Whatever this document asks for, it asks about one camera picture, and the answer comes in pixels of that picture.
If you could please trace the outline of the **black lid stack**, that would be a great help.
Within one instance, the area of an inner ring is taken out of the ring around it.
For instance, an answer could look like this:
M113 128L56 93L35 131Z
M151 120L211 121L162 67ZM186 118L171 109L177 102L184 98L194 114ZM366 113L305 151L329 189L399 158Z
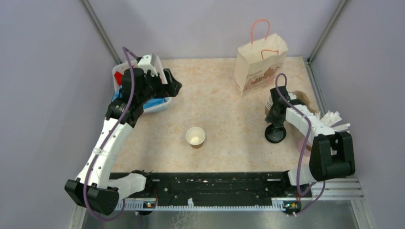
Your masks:
M277 144L285 139L285 137L287 136L287 132L285 127L276 127L271 124L265 129L264 136L267 141L273 144Z

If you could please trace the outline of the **brown paper cup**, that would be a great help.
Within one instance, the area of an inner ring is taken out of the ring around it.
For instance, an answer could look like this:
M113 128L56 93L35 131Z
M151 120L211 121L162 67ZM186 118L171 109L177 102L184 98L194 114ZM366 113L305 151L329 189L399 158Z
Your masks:
M192 127L186 133L186 141L195 149L201 148L206 139L205 131L200 127Z

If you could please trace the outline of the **stack of paper cups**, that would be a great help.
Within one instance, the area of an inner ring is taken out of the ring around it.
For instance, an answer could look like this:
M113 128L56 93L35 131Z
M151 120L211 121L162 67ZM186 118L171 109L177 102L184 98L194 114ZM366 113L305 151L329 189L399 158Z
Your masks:
M266 100L266 106L265 106L265 115L268 115L271 107L272 107L273 101L272 101L272 96L269 95L267 100Z

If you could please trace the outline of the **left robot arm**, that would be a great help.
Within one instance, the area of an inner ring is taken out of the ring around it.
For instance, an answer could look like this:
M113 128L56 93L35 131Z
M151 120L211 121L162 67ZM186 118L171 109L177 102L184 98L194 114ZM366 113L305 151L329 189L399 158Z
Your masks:
M143 106L151 99L176 97L182 87L170 69L161 74L138 67L127 69L122 87L108 106L103 129L88 162L75 179L67 180L65 191L77 205L96 213L110 215L118 202L138 193L148 197L153 184L147 172L135 170L125 177L111 179L112 167L129 133L144 113Z

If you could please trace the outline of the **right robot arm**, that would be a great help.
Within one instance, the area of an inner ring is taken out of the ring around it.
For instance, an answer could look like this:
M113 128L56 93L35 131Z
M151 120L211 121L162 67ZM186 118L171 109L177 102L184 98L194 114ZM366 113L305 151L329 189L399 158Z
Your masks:
M286 87L270 90L271 105L265 121L269 126L265 138L280 143L287 136L284 123L288 122L305 135L304 143L311 145L309 164L300 165L284 173L280 191L287 197L299 191L299 185L311 184L355 173L352 136L326 126L298 98L293 99Z

